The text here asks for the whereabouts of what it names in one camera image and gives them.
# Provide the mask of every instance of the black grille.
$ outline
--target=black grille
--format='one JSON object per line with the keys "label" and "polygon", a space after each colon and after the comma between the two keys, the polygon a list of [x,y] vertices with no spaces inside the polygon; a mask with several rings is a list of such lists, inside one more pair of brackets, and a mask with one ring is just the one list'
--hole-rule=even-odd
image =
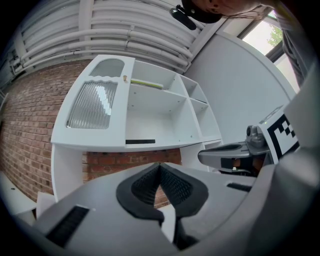
{"label": "black grille", "polygon": [[87,208],[80,206],[73,207],[46,238],[56,245],[64,247],[88,212],[89,209]]}

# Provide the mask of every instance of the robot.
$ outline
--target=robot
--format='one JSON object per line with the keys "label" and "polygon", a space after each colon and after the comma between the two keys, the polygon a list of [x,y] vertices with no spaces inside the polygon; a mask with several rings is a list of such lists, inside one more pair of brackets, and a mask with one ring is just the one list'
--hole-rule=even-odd
{"label": "robot", "polygon": [[[304,132],[320,125],[319,109],[303,104],[312,94],[320,95],[316,83],[303,87],[287,107],[249,126],[246,141],[198,154],[202,163],[230,173],[234,170],[225,159],[263,154],[257,177],[172,163],[142,165],[84,184],[25,230],[49,255],[268,253],[295,230],[319,189],[318,135]],[[316,97],[310,103],[319,105]],[[318,119],[308,116],[306,128],[300,122],[306,116],[297,110]],[[161,230],[163,213],[154,209],[159,185],[175,209],[172,242]]]}

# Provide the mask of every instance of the black headband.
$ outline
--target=black headband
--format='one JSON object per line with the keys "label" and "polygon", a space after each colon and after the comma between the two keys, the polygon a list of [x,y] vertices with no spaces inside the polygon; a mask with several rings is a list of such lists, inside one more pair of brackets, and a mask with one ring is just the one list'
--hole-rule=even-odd
{"label": "black headband", "polygon": [[206,12],[197,7],[192,0],[182,0],[185,14],[202,23],[216,23],[222,18],[222,14]]}

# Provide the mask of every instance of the white shelf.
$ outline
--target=white shelf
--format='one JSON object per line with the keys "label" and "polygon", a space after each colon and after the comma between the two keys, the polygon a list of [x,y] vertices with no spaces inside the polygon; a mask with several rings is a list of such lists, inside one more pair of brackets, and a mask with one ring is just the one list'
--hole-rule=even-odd
{"label": "white shelf", "polygon": [[[131,83],[134,79],[163,89]],[[124,56],[97,56],[72,85],[54,124],[51,175],[55,200],[83,184],[82,151],[183,148],[184,163],[209,171],[199,162],[198,150],[206,148],[203,142],[219,140],[221,135],[206,102],[196,82],[173,71]],[[127,144],[127,140],[155,142]]]}
{"label": "white shelf", "polygon": [[200,134],[186,97],[131,84],[126,119],[126,140],[155,140],[135,147],[163,147],[199,142]]}
{"label": "white shelf", "polygon": [[207,98],[199,84],[183,75],[180,76],[190,98],[207,103]]}
{"label": "white shelf", "polygon": [[163,90],[187,96],[180,75],[163,67],[136,60],[132,79],[149,81],[151,84],[161,84],[163,85]]}
{"label": "white shelf", "polygon": [[191,98],[191,103],[200,126],[201,134],[208,140],[221,139],[214,113],[208,104]]}

